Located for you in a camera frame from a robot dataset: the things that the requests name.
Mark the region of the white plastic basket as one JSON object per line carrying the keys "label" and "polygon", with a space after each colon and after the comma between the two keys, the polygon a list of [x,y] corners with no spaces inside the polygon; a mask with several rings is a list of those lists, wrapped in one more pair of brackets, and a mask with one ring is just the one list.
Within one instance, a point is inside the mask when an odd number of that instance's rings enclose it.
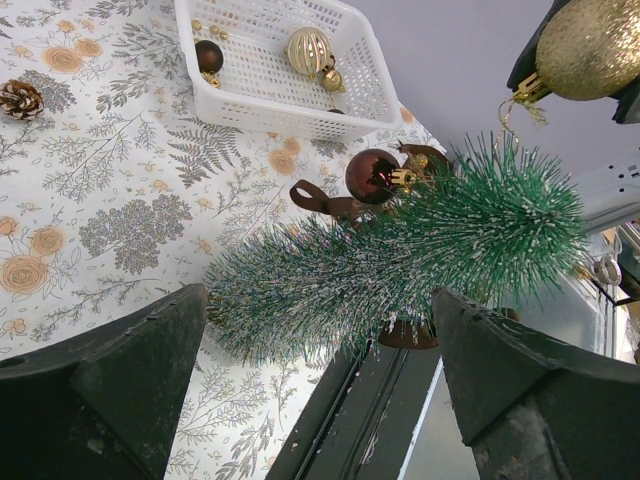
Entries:
{"label": "white plastic basket", "polygon": [[[336,142],[400,127],[399,101],[380,44],[356,8],[340,1],[177,1],[174,8],[198,119]],[[204,38],[224,55],[219,88],[200,74],[193,19],[230,35],[227,41]],[[289,64],[285,46],[302,27],[328,37],[344,93],[327,92],[320,74],[311,79]]]}

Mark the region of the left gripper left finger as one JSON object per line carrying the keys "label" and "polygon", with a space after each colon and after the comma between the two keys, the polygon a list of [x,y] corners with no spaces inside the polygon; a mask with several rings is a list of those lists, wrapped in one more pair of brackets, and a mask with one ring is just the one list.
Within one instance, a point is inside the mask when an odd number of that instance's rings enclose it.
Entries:
{"label": "left gripper left finger", "polygon": [[4,479],[161,479],[205,326],[188,285],[1,362]]}

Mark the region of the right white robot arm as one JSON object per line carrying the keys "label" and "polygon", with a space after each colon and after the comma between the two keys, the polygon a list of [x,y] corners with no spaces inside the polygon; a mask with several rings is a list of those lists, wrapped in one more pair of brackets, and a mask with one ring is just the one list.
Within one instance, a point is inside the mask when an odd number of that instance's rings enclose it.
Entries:
{"label": "right white robot arm", "polygon": [[[537,122],[549,95],[586,102],[612,98],[618,125],[639,121],[639,4],[555,1],[517,58],[505,104]],[[639,154],[604,161],[577,181],[592,232],[639,216]]]}

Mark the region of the medium gold bauble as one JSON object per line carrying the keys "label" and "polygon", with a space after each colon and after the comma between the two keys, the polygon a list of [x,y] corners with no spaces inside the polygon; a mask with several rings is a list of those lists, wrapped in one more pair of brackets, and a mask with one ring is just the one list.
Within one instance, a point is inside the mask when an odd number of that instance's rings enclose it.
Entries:
{"label": "medium gold bauble", "polygon": [[514,107],[538,125],[547,123],[538,102],[549,95],[587,102],[611,95],[639,76],[639,3],[633,0],[573,0],[540,36],[535,72],[498,107],[497,139],[519,143],[509,126]]}

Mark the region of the dark brown bauble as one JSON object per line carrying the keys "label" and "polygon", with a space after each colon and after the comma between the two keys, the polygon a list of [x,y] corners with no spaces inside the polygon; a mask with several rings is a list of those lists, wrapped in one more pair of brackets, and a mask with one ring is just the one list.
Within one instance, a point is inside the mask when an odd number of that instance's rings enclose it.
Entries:
{"label": "dark brown bauble", "polygon": [[219,88],[218,73],[224,65],[222,50],[215,42],[206,39],[198,40],[194,46],[201,76],[209,85]]}

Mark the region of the small frosted christmas tree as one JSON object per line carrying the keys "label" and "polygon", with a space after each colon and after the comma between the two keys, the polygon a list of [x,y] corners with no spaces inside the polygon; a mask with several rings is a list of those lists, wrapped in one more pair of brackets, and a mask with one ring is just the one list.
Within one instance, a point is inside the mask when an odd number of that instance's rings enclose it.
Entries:
{"label": "small frosted christmas tree", "polygon": [[435,333],[436,288],[516,301],[555,286],[587,243],[559,161],[511,135],[482,136],[386,208],[271,226],[227,250],[205,276],[211,333],[253,366],[353,353],[384,331],[416,345]]}

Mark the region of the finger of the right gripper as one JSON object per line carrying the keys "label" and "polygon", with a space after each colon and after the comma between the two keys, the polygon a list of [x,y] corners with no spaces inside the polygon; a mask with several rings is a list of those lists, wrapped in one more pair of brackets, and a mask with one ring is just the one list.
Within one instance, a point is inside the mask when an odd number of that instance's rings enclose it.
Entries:
{"label": "finger of the right gripper", "polygon": [[507,80],[507,87],[515,92],[519,84],[535,72],[535,56],[542,31],[549,21],[565,6],[565,0],[554,0],[543,20],[518,56]]}
{"label": "finger of the right gripper", "polygon": [[620,125],[638,124],[640,122],[640,77],[611,95],[617,101],[612,120]]}

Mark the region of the dark red glossy bauble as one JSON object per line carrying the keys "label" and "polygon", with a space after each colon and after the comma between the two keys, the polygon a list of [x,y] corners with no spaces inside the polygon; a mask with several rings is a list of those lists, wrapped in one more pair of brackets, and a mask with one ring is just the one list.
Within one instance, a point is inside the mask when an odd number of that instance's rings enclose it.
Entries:
{"label": "dark red glossy bauble", "polygon": [[390,200],[397,189],[410,186],[416,174],[401,167],[396,158],[381,149],[367,149],[357,153],[345,170],[349,193],[359,202],[381,205]]}

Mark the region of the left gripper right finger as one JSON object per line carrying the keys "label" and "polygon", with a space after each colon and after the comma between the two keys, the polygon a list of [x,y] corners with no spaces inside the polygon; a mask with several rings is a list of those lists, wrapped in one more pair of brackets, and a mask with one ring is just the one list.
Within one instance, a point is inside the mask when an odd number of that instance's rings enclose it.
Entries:
{"label": "left gripper right finger", "polygon": [[636,479],[639,368],[446,288],[432,295],[462,442],[483,479]]}

